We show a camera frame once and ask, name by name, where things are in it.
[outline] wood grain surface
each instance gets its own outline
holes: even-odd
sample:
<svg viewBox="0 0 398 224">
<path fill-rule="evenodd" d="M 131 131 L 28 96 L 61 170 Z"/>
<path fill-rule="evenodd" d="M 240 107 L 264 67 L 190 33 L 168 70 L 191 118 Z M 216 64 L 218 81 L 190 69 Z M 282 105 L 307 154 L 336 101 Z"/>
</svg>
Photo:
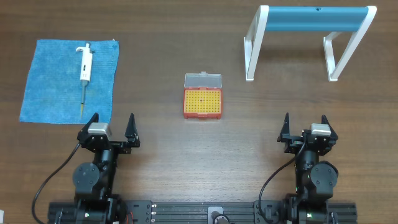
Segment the wood grain surface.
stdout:
<svg viewBox="0 0 398 224">
<path fill-rule="evenodd" d="M 328 82 L 324 33 L 264 37 L 255 81 L 244 76 L 243 37 L 261 4 L 368 6 L 377 14 L 338 82 Z M 396 223 L 398 210 L 398 1 L 14 1 L 0 2 L 0 209 L 6 223 L 33 223 L 32 199 L 71 153 L 81 125 L 20 123 L 37 39 L 120 41 L 111 127 L 122 140 L 136 115 L 141 148 L 122 155 L 114 193 L 156 202 L 253 202 L 292 155 L 276 138 L 286 112 L 292 134 L 325 114 L 340 139 L 323 159 L 340 172 L 333 201 L 356 202 L 360 223 Z M 339 57 L 349 35 L 333 46 Z M 186 73 L 223 76 L 223 117 L 186 120 Z M 44 188 L 48 203 L 72 201 L 79 149 Z M 289 166 L 266 188 L 295 187 Z"/>
</svg>

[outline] yellow pipette tip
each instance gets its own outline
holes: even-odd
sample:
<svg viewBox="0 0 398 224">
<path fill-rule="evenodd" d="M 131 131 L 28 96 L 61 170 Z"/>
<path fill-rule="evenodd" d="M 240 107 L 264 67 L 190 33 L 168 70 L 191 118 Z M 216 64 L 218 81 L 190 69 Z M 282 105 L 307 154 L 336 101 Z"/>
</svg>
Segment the yellow pipette tip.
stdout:
<svg viewBox="0 0 398 224">
<path fill-rule="evenodd" d="M 84 107 L 85 105 L 84 105 L 84 103 L 82 103 L 81 105 L 80 105 L 80 118 L 83 116 L 83 107 Z"/>
</svg>

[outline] white frame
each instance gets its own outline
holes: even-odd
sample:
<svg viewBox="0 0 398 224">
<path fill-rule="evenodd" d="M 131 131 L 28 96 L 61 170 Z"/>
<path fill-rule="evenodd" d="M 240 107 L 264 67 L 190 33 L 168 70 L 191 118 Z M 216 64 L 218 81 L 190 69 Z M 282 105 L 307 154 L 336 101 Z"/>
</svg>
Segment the white frame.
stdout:
<svg viewBox="0 0 398 224">
<path fill-rule="evenodd" d="M 368 6 L 368 14 L 362 21 L 358 31 L 353 32 L 348 45 L 340 58 L 340 61 L 335 64 L 335 57 L 333 55 L 333 46 L 331 41 L 339 36 L 341 32 L 331 32 L 323 38 L 323 48 L 325 49 L 326 67 L 328 69 L 328 79 L 330 82 L 337 81 L 338 77 L 346 66 L 349 58 L 354 53 L 362 37 L 365 35 L 369 26 L 371 25 L 374 16 L 376 15 L 377 7 Z M 269 6 L 260 6 L 254 15 L 254 18 L 249 27 L 249 31 L 244 37 L 244 64 L 246 72 L 246 81 L 254 81 L 254 72 L 256 71 L 257 60 L 262 44 L 262 38 L 266 31 L 268 19 Z"/>
</svg>

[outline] blue towel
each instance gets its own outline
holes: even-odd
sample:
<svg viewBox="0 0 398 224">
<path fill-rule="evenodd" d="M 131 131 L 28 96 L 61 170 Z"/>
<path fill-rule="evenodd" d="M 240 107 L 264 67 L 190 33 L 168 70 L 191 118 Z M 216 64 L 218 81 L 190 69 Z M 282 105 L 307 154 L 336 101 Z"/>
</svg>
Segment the blue towel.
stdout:
<svg viewBox="0 0 398 224">
<path fill-rule="evenodd" d="M 85 124 L 97 112 L 109 123 L 119 42 L 90 41 L 93 53 L 91 80 L 86 87 L 80 118 L 80 67 L 82 40 L 38 40 L 27 77 L 19 121 L 51 124 Z"/>
</svg>

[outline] clear plastic lid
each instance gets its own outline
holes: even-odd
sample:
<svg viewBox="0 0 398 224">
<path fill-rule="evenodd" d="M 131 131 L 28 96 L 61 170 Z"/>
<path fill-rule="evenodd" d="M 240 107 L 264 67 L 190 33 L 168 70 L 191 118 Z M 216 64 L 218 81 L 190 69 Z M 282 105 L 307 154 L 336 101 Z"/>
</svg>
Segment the clear plastic lid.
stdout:
<svg viewBox="0 0 398 224">
<path fill-rule="evenodd" d="M 185 74 L 185 88 L 222 88 L 221 74 L 207 74 L 206 72 Z"/>
</svg>

